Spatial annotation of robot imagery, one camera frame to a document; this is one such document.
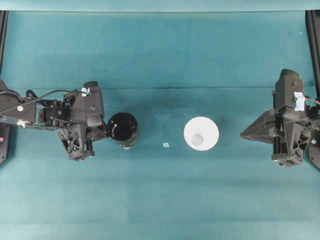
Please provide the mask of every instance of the small object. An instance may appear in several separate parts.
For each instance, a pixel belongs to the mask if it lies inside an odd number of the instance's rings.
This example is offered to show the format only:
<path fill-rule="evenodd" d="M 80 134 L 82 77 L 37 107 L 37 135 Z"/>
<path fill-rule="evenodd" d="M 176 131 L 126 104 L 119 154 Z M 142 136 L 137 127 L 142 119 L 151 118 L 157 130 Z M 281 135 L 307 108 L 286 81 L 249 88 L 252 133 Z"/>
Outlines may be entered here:
<path fill-rule="evenodd" d="M 19 112 L 22 112 L 24 110 L 24 107 L 23 106 L 17 106 L 16 109 L 19 111 Z"/>
<path fill-rule="evenodd" d="M 185 125 L 184 139 L 193 149 L 206 151 L 217 144 L 219 129 L 211 119 L 204 116 L 197 116 Z"/>
<path fill-rule="evenodd" d="M 28 127 L 28 125 L 31 125 L 32 123 L 29 122 L 29 121 L 22 121 L 22 120 L 20 120 L 20 121 L 18 121 L 16 124 L 17 124 L 19 127 L 25 129 L 25 128 Z"/>
<path fill-rule="evenodd" d="M 295 111 L 304 111 L 305 110 L 305 101 L 306 98 L 302 92 L 294 92 L 295 97 Z"/>
<path fill-rule="evenodd" d="M 82 97 L 88 96 L 89 93 L 90 93 L 90 87 L 89 87 L 89 88 L 83 87 L 83 88 L 81 89 L 81 92 L 82 92 Z"/>

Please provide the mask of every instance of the screw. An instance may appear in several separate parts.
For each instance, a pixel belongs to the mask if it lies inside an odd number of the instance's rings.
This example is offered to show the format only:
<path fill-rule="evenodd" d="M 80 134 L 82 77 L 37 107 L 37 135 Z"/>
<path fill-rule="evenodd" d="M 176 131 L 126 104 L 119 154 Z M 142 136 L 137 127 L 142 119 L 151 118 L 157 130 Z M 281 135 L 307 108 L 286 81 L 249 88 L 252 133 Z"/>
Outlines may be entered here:
<path fill-rule="evenodd" d="M 22 112 L 24 110 L 24 107 L 23 106 L 17 106 L 16 109 L 19 111 L 19 112 Z"/>

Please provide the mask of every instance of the cable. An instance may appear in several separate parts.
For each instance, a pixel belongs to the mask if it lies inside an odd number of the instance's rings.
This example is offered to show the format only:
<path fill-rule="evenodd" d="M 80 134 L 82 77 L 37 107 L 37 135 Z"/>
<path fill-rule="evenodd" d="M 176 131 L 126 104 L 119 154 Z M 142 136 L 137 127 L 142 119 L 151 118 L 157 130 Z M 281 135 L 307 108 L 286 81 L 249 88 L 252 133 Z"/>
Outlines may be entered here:
<path fill-rule="evenodd" d="M 5 113 L 5 112 L 8 112 L 8 111 L 10 111 L 10 110 L 16 109 L 16 108 L 19 107 L 19 106 L 24 106 L 24 105 L 27 105 L 27 104 L 32 104 L 32 103 L 37 102 L 37 101 L 39 101 L 39 100 L 41 100 L 41 99 L 43 99 L 43 98 L 45 98 L 45 97 L 47 97 L 47 96 L 49 96 L 49 95 L 52 95 L 52 94 L 54 94 L 54 93 L 59 93 L 59 92 L 72 93 L 73 91 L 69 91 L 69 90 L 54 90 L 54 91 L 48 92 L 48 93 L 46 93 L 45 95 L 42 95 L 42 96 L 40 96 L 40 97 L 38 97 L 38 98 L 35 98 L 35 99 L 31 100 L 31 101 L 28 101 L 28 102 L 25 102 L 25 103 L 22 103 L 22 104 L 17 104 L 17 105 L 8 107 L 8 108 L 6 108 L 5 110 L 0 111 L 0 115 L 2 115 L 2 114 Z"/>
<path fill-rule="evenodd" d="M 306 100 L 310 101 L 310 102 L 313 102 L 314 104 L 317 104 L 320 106 L 320 101 L 317 101 L 317 100 L 314 100 L 312 99 L 311 97 L 309 96 L 304 96 Z"/>

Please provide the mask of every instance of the black cup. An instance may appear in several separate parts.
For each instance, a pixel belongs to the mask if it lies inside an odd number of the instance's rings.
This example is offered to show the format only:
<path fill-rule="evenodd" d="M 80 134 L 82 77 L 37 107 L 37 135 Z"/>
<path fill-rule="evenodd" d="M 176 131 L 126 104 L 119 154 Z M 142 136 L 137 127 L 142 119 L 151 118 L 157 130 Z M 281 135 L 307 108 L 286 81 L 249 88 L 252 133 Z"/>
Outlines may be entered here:
<path fill-rule="evenodd" d="M 107 123 L 111 138 L 123 148 L 134 145 L 139 138 L 138 122 L 128 112 L 119 112 L 113 115 Z"/>

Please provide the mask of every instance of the teal surface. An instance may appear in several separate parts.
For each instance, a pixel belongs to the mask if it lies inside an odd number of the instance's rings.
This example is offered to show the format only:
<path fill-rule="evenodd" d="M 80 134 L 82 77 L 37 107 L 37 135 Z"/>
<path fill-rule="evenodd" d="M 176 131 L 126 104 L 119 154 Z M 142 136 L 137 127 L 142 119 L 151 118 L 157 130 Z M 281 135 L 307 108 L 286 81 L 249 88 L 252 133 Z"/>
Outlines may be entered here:
<path fill-rule="evenodd" d="M 1 0 L 1 10 L 57 12 L 263 12 L 320 8 L 318 0 Z"/>
<path fill-rule="evenodd" d="M 303 11 L 11 12 L 7 29 L 9 87 L 272 88 L 283 68 L 314 83 Z"/>
<path fill-rule="evenodd" d="M 104 28 L 111 19 L 119 28 Z M 249 19 L 255 32 L 248 30 Z M 106 119 L 133 113 L 141 137 L 130 150 L 110 139 L 96 142 L 96 157 L 78 163 L 67 160 L 56 132 L 15 128 L 11 156 L 0 166 L 2 239 L 320 238 L 320 171 L 307 159 L 302 166 L 280 168 L 271 161 L 271 145 L 239 136 L 272 107 L 281 68 L 299 72 L 309 86 L 306 93 L 315 95 L 303 12 L 225 17 L 15 12 L 9 20 L 1 77 L 10 87 L 21 94 L 36 88 L 41 95 L 98 80 Z M 210 20 L 219 22 L 212 27 L 219 34 L 208 39 Z M 187 29 L 193 26 L 187 40 L 178 31 L 184 22 Z M 234 31 L 243 35 L 230 37 Z M 156 33 L 166 37 L 159 40 Z M 232 57 L 230 48 L 244 57 Z M 168 62 L 175 49 L 189 54 L 189 61 L 202 51 L 207 57 L 181 70 L 179 61 Z M 180 77 L 170 77 L 169 67 Z M 184 126 L 196 116 L 219 127 L 219 142 L 209 151 L 185 143 Z"/>

